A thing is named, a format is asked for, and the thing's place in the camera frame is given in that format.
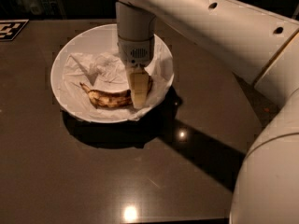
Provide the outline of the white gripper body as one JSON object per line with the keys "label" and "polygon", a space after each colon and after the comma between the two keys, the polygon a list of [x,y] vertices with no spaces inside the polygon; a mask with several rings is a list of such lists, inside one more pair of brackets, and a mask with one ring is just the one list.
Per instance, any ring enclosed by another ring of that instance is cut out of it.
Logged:
{"label": "white gripper body", "polygon": [[154,56],[155,38],[129,40],[118,36],[120,58],[127,67],[146,67]]}

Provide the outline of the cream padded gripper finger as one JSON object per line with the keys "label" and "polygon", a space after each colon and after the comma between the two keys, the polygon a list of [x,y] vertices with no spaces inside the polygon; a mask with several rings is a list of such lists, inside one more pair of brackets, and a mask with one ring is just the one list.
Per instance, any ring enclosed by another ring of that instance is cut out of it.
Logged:
{"label": "cream padded gripper finger", "polygon": [[135,109],[141,109],[147,100],[150,75],[140,67],[127,67],[126,76],[131,91],[131,99]]}

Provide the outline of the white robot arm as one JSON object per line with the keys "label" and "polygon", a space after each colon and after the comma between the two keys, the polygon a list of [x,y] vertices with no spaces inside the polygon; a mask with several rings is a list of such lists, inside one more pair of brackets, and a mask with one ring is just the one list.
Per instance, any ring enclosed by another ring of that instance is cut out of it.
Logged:
{"label": "white robot arm", "polygon": [[120,37],[146,32],[141,8],[225,62],[279,113],[239,171],[229,224],[299,224],[299,21],[236,0],[118,0]]}

